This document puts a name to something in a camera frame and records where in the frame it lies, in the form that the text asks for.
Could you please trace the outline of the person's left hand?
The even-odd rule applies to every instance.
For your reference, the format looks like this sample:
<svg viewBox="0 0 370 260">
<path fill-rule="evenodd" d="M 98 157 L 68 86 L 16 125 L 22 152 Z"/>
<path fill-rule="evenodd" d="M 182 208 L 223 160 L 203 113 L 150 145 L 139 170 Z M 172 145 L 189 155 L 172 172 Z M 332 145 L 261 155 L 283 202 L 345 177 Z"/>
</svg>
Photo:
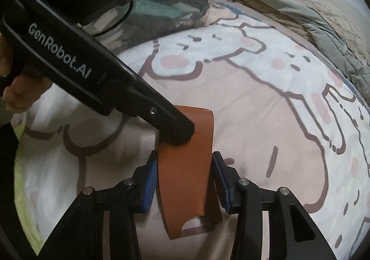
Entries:
<svg viewBox="0 0 370 260">
<path fill-rule="evenodd" d="M 14 61 L 10 45 L 1 35 L 1 76 L 9 76 Z M 53 82 L 41 76 L 34 68 L 25 68 L 12 83 L 3 90 L 6 109 L 12 113 L 24 113 L 49 90 Z"/>
</svg>

